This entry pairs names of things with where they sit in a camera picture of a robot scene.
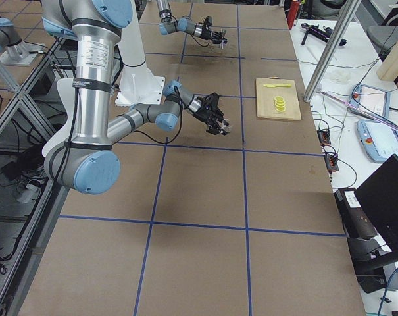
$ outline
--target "robot arm label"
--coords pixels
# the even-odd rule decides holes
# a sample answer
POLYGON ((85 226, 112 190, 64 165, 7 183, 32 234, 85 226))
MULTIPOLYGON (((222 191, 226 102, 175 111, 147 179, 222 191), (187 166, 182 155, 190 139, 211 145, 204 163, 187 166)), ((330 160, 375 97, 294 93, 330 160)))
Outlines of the robot arm label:
POLYGON ((109 46, 97 41, 79 42, 78 66, 91 67, 108 71, 109 46))

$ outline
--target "wooden cutting board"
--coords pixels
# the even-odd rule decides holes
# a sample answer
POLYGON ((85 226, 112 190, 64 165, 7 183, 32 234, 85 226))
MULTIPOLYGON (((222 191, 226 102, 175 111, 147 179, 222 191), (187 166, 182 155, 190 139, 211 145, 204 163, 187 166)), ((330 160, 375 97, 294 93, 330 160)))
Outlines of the wooden cutting board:
POLYGON ((301 120, 297 89, 294 80, 256 78, 257 116, 276 120, 301 120), (263 84, 291 84, 290 88, 267 88, 263 84), (284 112, 278 112, 275 108, 274 98, 283 97, 286 102, 284 112))

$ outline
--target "red object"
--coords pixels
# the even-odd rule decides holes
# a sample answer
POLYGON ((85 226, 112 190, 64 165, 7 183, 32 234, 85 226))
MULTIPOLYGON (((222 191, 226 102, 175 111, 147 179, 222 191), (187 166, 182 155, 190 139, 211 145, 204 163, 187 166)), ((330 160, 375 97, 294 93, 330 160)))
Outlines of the red object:
POLYGON ((297 13, 298 13, 300 4, 301 4, 300 1, 297 1, 297 0, 293 0, 291 2, 291 7, 289 8, 289 12, 288 12, 288 17, 286 18, 289 29, 292 29, 295 18, 297 17, 297 13))

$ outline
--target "yellow plastic knife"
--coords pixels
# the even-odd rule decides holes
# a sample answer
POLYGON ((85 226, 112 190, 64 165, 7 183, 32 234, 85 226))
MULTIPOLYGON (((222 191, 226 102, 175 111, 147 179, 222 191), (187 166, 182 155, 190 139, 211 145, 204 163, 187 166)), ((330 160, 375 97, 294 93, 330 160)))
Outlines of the yellow plastic knife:
POLYGON ((266 88, 277 88, 277 87, 290 88, 292 87, 292 84, 263 84, 263 86, 266 88))

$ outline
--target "wooden block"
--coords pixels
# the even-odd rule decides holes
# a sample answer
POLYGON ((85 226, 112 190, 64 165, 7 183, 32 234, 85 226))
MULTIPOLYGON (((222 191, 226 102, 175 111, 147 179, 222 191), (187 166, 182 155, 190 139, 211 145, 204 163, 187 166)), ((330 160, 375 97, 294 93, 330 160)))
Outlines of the wooden block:
POLYGON ((398 76, 398 41, 377 70, 377 76, 380 80, 384 81, 394 81, 398 76))
POLYGON ((257 93, 257 117, 276 120, 301 120, 297 89, 294 80, 256 78, 257 93), (291 84, 290 88, 267 88, 263 84, 291 84), (275 108, 274 98, 283 97, 286 102, 284 112, 278 112, 275 108))

